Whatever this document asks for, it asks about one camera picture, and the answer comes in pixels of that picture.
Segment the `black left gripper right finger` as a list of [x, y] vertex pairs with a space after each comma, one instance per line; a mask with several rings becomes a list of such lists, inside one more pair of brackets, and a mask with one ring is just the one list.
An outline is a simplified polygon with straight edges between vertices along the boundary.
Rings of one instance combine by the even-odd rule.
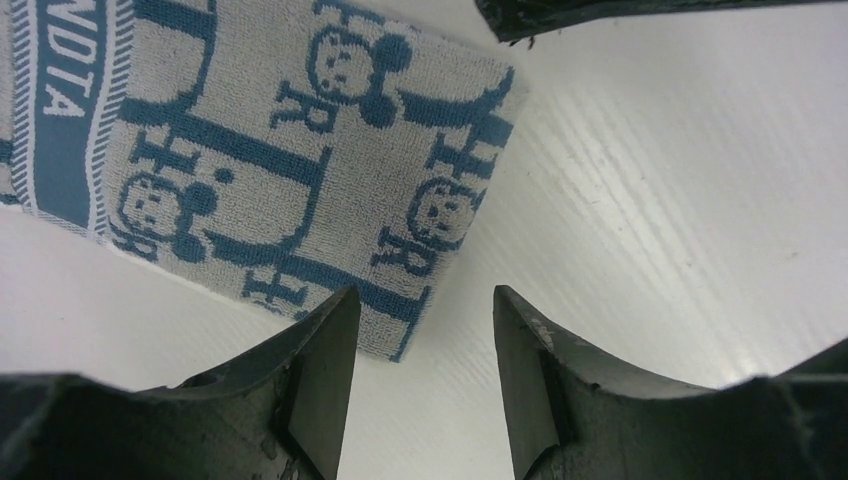
[[493, 294], [494, 338], [518, 479], [843, 479], [847, 345], [722, 389], [617, 358]]

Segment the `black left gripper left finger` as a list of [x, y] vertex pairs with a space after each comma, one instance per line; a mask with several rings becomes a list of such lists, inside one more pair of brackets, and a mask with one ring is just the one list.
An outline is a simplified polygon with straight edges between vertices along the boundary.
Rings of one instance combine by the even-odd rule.
[[5, 479], [333, 479], [360, 300], [300, 322], [180, 385], [130, 392], [71, 373], [1, 378]]

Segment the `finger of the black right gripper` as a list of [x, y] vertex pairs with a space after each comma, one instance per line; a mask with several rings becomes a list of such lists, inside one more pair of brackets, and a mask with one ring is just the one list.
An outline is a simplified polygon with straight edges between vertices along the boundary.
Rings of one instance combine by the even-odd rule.
[[498, 42], [536, 37], [602, 19], [768, 9], [826, 4], [827, 0], [476, 0]]

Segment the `blue patterned towel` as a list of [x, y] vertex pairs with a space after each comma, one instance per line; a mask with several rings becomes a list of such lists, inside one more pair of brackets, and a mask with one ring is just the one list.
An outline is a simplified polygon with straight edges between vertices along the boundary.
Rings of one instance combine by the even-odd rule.
[[399, 361], [527, 93], [351, 1], [5, 1], [1, 203]]

